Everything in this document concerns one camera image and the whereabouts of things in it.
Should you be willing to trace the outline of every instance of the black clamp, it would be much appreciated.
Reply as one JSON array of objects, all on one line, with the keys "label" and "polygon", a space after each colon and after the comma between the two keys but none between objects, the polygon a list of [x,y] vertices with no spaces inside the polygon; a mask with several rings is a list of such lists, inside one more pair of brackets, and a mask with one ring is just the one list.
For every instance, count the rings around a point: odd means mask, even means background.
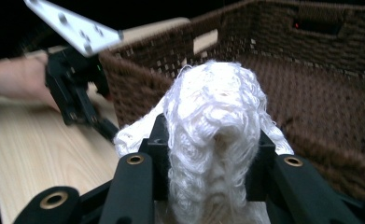
[{"label": "black clamp", "polygon": [[97,56],[86,58],[72,47],[49,55],[46,85],[63,115],[66,125],[86,124],[112,142],[119,129],[101,118],[87,95],[89,83],[109,99],[106,76]]}]

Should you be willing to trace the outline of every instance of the brass grommet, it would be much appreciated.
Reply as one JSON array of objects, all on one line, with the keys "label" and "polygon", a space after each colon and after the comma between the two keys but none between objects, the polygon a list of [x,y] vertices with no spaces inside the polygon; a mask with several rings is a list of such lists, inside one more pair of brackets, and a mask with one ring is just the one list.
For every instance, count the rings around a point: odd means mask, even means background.
[{"label": "brass grommet", "polygon": [[296,166],[296,167],[303,166],[303,162],[295,157],[285,157],[284,162],[286,162],[288,165],[291,166]]},{"label": "brass grommet", "polygon": [[133,155],[127,159],[127,163],[131,165],[136,165],[144,161],[144,157],[140,155]]},{"label": "brass grommet", "polygon": [[59,190],[42,199],[40,207],[43,209],[53,209],[63,204],[66,199],[68,199],[68,194],[63,190]]}]

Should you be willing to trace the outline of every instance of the light wooden surface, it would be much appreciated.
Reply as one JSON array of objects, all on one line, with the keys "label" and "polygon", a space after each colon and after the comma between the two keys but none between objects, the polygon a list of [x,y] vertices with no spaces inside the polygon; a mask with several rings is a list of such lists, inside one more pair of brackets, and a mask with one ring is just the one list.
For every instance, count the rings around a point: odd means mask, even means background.
[{"label": "light wooden surface", "polygon": [[[189,22],[176,18],[124,31],[125,42],[136,41]],[[101,114],[115,124],[113,105],[88,94]],[[62,116],[37,102],[0,97],[0,213],[13,223],[36,194],[53,186],[76,188],[80,194],[110,180],[119,158],[112,143],[91,127],[66,126]]]}]

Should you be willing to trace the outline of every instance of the human hand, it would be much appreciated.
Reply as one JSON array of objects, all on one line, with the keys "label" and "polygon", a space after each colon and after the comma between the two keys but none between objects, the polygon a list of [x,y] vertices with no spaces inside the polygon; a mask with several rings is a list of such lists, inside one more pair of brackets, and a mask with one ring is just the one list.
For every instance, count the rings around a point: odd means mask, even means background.
[{"label": "human hand", "polygon": [[48,55],[0,60],[0,95],[12,99],[39,101],[60,111],[45,85]]}]

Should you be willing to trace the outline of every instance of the wicker basket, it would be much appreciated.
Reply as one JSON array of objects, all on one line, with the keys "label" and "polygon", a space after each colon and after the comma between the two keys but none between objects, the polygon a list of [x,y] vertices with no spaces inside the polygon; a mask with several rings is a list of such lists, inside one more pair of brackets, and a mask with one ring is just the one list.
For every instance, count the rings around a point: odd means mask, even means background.
[{"label": "wicker basket", "polygon": [[[213,30],[218,42],[194,54],[194,39]],[[336,190],[365,198],[365,7],[244,1],[101,52],[119,125],[146,115],[184,61],[210,59],[254,71],[296,154]]]}]

